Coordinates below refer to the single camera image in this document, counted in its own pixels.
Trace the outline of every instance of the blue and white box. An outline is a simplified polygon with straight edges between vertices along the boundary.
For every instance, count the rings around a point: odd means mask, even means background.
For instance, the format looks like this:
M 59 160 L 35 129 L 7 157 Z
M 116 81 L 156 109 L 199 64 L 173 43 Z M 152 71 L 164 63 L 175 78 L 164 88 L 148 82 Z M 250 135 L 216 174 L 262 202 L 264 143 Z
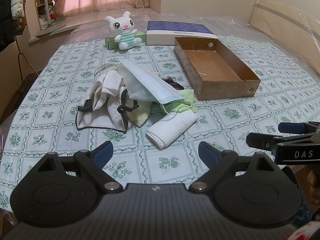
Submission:
M 203 24 L 148 21 L 147 45 L 173 46 L 175 37 L 219 39 Z

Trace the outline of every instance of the white plush bunny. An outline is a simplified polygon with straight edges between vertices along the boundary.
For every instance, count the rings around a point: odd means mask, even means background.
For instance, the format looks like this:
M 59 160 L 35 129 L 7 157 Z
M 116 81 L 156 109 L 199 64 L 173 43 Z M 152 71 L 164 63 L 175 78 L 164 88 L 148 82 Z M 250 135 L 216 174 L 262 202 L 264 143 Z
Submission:
M 130 49 L 141 43 L 141 38 L 135 38 L 138 30 L 134 28 L 134 23 L 130 19 L 130 12 L 124 12 L 122 17 L 114 19 L 107 16 L 105 21 L 109 24 L 110 33 L 115 36 L 115 42 L 119 43 L 119 49 Z

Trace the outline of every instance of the white cloth mask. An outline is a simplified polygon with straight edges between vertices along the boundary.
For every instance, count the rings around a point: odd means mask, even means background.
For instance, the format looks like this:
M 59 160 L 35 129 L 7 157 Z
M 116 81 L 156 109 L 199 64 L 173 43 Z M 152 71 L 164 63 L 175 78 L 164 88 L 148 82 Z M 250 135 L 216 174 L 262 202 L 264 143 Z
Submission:
M 185 98 L 160 77 L 151 73 L 145 66 L 130 60 L 120 60 L 116 68 L 122 76 L 130 99 L 166 104 Z

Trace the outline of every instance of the tablecloth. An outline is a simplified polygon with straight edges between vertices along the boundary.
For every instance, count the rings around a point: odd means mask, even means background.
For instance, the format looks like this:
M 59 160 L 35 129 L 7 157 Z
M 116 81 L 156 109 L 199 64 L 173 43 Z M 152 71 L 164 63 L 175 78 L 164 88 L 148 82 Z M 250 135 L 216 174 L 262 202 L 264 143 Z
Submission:
M 145 136 L 146 129 L 164 116 L 157 104 L 141 128 L 129 124 L 126 134 L 108 129 L 78 131 L 75 116 L 78 102 L 92 86 L 94 70 L 105 62 L 133 60 L 191 88 L 173 47 L 107 50 L 103 40 L 61 46 L 13 119 L 0 167 L 0 207 L 11 210 L 12 190 L 49 151 L 67 156 L 111 140 L 114 155 L 104 171 L 123 186 L 130 182 L 188 186 L 208 170 L 197 152 L 201 141 L 219 150 L 252 155 L 255 149 L 245 143 L 249 132 L 279 134 L 280 122 L 319 119 L 320 86 L 285 54 L 270 43 L 234 36 L 220 36 L 220 40 L 261 79 L 255 97 L 198 101 L 196 123 L 162 150 Z

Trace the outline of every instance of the black jacket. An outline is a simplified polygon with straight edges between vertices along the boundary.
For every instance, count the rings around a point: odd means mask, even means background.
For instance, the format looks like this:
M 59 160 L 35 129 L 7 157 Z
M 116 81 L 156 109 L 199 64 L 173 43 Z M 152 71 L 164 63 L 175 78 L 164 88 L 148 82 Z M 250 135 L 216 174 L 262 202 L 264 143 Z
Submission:
M 0 0 L 0 52 L 14 42 L 11 0 Z

